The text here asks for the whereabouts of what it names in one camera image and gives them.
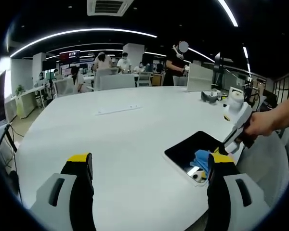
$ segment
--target floor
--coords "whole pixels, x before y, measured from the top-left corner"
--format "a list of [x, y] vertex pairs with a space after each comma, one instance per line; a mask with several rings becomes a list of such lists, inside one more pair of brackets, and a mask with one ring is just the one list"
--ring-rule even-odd
[[[12, 121], [12, 127], [14, 129], [14, 140], [16, 147], [19, 147], [21, 141], [23, 140], [22, 136], [25, 136], [26, 132], [29, 130], [32, 123], [36, 120], [36, 118], [40, 115], [43, 109], [35, 109], [27, 118], [20, 119], [16, 117]], [[199, 218], [193, 225], [191, 225], [186, 231], [204, 231], [208, 220], [208, 213], [206, 212], [201, 218]]]

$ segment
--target pillar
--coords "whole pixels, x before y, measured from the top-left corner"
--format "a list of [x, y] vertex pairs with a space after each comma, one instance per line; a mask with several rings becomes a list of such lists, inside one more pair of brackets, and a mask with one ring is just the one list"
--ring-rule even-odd
[[32, 60], [32, 79], [33, 79], [33, 84], [36, 83], [39, 79], [39, 74], [43, 70], [43, 61], [46, 58], [45, 53], [38, 53], [33, 55], [33, 60]]
[[131, 61], [131, 70], [133, 70], [143, 59], [145, 46], [140, 44], [128, 43], [123, 46], [123, 53], [129, 54], [128, 59]]

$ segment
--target ceiling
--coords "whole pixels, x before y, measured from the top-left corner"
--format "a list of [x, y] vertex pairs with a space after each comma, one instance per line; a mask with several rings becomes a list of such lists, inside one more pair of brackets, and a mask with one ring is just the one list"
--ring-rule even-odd
[[[26, 45], [58, 32], [83, 28], [119, 28], [156, 35], [157, 38], [123, 32], [81, 32], [50, 38], [18, 53], [32, 57], [63, 47], [88, 43], [138, 43], [146, 51], [167, 54], [173, 40], [214, 59], [234, 61], [247, 70], [242, 47], [247, 47], [251, 72], [278, 78], [289, 72], [289, 6], [272, 0], [226, 0], [239, 27], [234, 27], [217, 0], [134, 0], [122, 17], [88, 16], [86, 0], [28, 1], [10, 29], [12, 41]], [[122, 45], [85, 45], [52, 51], [122, 49]], [[11, 48], [10, 54], [17, 48]], [[209, 62], [188, 51], [184, 59]]]

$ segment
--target office desk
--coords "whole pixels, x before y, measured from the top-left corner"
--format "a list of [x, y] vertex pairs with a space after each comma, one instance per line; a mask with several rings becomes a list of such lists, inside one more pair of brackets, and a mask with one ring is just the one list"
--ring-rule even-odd
[[41, 91], [45, 88], [45, 86], [40, 86], [37, 88], [32, 88], [30, 90], [26, 90], [21, 95], [15, 97], [16, 106], [17, 106], [17, 115], [20, 119], [26, 118], [37, 106], [37, 101], [35, 98], [35, 92], [39, 91], [42, 106], [45, 108], [44, 100]]
[[[130, 105], [139, 108], [96, 115]], [[37, 189], [69, 157], [90, 152], [97, 230], [183, 231], [208, 209], [207, 187], [164, 151], [199, 130], [224, 141], [232, 126], [222, 104], [204, 103], [200, 92], [182, 87], [57, 98], [34, 121], [16, 155], [23, 202], [31, 207]]]

